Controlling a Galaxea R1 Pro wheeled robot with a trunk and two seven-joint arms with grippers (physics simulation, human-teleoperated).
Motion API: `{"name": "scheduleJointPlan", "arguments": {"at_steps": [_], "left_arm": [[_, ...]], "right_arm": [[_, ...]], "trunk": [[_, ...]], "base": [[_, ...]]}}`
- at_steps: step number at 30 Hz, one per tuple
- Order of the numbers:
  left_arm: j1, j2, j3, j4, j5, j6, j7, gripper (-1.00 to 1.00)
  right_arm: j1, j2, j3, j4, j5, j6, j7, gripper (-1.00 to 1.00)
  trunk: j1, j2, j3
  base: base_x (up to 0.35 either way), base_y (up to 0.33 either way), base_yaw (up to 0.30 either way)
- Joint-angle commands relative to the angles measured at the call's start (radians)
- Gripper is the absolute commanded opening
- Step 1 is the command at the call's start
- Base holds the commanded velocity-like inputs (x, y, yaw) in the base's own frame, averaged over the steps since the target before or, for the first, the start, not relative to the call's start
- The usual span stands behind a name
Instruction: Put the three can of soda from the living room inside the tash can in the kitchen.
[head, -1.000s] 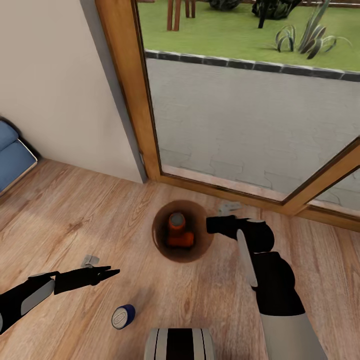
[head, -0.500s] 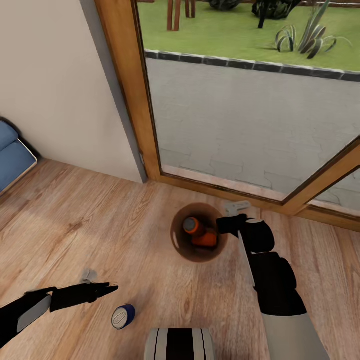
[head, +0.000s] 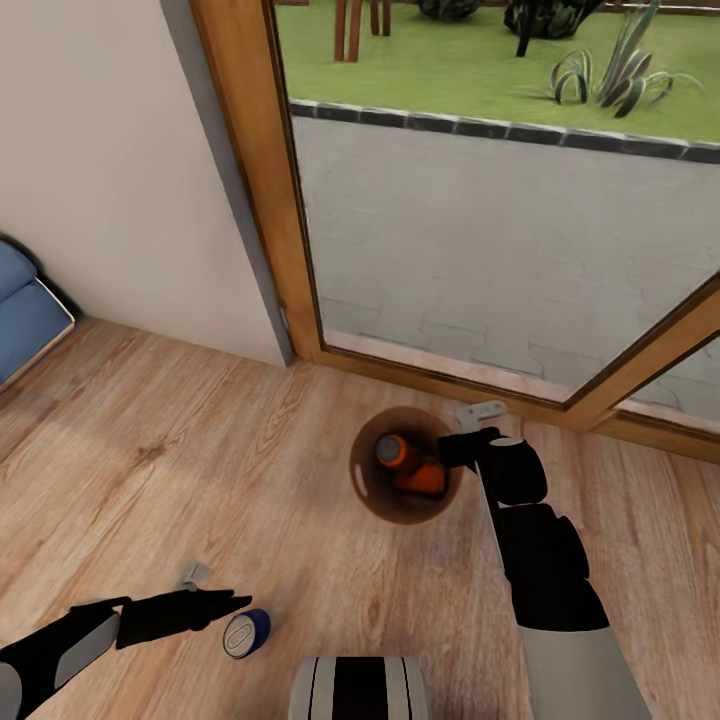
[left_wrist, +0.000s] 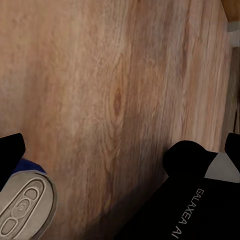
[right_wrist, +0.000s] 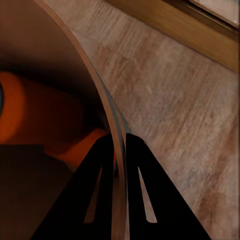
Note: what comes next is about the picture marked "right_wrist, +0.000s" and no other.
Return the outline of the trash can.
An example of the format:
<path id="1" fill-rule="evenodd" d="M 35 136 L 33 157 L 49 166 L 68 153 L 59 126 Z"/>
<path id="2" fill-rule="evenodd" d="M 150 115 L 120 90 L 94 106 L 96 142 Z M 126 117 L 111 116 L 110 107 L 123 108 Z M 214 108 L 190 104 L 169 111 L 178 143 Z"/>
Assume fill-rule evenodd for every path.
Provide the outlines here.
<path id="1" fill-rule="evenodd" d="M 125 240 L 128 210 L 126 134 L 131 128 L 81 44 L 43 0 L 0 0 L 0 71 L 76 97 L 85 123 L 111 132 L 111 240 Z M 0 145 L 0 240 L 30 240 L 78 168 L 42 145 Z M 100 178 L 84 223 L 94 221 Z"/>

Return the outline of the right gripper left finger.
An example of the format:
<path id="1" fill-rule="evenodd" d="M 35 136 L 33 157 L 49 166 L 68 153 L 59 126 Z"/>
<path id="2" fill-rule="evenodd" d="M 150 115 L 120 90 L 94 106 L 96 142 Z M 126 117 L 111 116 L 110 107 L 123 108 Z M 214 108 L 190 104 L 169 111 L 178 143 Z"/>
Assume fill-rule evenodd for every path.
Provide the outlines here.
<path id="1" fill-rule="evenodd" d="M 114 142 L 98 138 L 30 240 L 111 240 Z M 84 223 L 101 170 L 94 221 Z"/>

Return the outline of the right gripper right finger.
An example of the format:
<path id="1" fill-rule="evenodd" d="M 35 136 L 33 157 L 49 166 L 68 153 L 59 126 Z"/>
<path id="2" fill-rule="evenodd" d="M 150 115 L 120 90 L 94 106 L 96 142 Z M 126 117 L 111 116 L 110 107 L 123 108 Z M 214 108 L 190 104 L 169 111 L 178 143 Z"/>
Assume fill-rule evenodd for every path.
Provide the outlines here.
<path id="1" fill-rule="evenodd" d="M 157 223 L 148 222 L 140 168 Z M 211 240 L 144 140 L 126 134 L 130 240 Z"/>

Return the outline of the can of soda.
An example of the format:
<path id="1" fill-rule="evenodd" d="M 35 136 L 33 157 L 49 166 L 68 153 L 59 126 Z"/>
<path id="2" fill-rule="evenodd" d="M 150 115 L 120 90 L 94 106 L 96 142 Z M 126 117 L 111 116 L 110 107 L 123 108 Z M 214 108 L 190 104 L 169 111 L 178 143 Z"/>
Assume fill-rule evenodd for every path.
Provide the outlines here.
<path id="1" fill-rule="evenodd" d="M 76 140 L 85 127 L 74 96 L 0 71 L 0 145 L 55 145 Z"/>
<path id="2" fill-rule="evenodd" d="M 46 154 L 78 168 L 92 146 L 95 144 L 96 140 L 110 133 L 111 132 L 109 131 L 85 123 L 82 133 L 76 140 L 66 144 L 43 144 L 42 148 Z M 102 167 L 100 168 L 98 175 L 100 179 L 101 172 Z M 116 178 L 117 174 L 118 166 L 114 149 L 113 178 Z"/>

